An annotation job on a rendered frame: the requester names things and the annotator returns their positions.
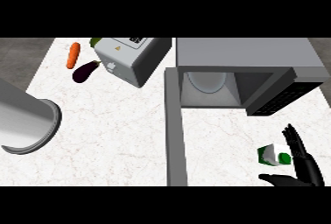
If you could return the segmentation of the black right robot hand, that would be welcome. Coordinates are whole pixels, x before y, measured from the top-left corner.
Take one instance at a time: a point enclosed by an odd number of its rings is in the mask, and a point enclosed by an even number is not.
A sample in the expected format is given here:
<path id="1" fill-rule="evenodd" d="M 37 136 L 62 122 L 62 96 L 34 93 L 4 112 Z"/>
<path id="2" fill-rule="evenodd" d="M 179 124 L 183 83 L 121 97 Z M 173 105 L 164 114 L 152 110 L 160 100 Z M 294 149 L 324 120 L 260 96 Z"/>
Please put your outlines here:
<path id="1" fill-rule="evenodd" d="M 260 174 L 259 179 L 269 182 L 273 186 L 324 186 L 322 172 L 313 156 L 306 151 L 301 137 L 293 125 L 284 128 L 282 134 L 294 158 L 295 178 L 288 175 Z"/>

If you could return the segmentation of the white and green milk carton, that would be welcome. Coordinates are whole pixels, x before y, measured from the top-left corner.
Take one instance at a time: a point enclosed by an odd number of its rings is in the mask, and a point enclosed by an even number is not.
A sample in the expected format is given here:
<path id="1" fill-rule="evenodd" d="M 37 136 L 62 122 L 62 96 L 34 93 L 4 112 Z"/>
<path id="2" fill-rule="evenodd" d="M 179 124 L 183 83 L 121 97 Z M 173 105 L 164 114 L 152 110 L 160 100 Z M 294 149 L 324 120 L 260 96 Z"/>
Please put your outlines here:
<path id="1" fill-rule="evenodd" d="M 293 163 L 291 150 L 287 145 L 272 143 L 257 149 L 259 163 L 279 166 Z"/>

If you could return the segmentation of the grey microwave door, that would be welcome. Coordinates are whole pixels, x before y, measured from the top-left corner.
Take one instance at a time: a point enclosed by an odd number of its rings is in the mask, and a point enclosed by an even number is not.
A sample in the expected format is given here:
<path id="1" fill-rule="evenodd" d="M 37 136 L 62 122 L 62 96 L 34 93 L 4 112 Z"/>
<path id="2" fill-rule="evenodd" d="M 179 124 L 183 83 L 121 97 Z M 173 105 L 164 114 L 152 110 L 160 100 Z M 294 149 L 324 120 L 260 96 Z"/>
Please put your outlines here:
<path id="1" fill-rule="evenodd" d="M 182 129 L 182 102 L 179 73 L 174 67 L 164 71 L 167 186 L 188 185 L 186 157 Z"/>

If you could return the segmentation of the grey microwave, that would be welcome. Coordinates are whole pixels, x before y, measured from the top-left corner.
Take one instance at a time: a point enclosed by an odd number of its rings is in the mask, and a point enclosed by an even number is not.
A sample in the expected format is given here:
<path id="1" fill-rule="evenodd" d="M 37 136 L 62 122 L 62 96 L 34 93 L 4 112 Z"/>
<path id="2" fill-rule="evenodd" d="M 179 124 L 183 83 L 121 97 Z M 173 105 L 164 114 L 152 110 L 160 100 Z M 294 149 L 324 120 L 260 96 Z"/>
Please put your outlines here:
<path id="1" fill-rule="evenodd" d="M 180 105 L 270 116 L 331 79 L 306 38 L 177 38 Z"/>

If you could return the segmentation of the grey toaster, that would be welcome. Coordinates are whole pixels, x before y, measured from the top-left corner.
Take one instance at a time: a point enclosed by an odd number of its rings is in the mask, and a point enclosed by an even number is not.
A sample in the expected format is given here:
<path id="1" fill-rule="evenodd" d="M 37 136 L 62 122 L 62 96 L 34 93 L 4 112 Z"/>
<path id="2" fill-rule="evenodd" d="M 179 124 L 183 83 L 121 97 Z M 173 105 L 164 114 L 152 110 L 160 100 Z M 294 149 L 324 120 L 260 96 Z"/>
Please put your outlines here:
<path id="1" fill-rule="evenodd" d="M 171 49 L 171 38 L 102 38 L 94 52 L 111 74 L 140 88 Z"/>

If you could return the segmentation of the dark purple eggplant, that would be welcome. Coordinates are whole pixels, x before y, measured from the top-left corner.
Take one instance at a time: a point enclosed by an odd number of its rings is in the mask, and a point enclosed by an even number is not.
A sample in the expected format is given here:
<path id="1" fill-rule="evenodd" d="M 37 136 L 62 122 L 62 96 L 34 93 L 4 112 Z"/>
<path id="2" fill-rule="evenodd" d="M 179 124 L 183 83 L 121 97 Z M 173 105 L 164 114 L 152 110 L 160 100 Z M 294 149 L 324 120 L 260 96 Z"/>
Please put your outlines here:
<path id="1" fill-rule="evenodd" d="M 99 61 L 93 60 L 84 64 L 72 73 L 72 80 L 75 83 L 83 83 L 94 70 L 99 68 Z"/>

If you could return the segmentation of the orange carrot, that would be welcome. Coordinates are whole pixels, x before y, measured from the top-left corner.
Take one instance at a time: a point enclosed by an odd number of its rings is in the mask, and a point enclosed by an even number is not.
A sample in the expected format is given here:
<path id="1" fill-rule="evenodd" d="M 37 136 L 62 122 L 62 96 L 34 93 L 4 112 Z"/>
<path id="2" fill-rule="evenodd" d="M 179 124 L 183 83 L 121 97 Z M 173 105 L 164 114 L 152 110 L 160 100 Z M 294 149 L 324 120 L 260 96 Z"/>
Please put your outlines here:
<path id="1" fill-rule="evenodd" d="M 69 52 L 68 52 L 68 58 L 66 58 L 66 68 L 68 69 L 72 69 L 77 64 L 78 54 L 80 54 L 80 43 L 75 42 L 71 45 Z"/>

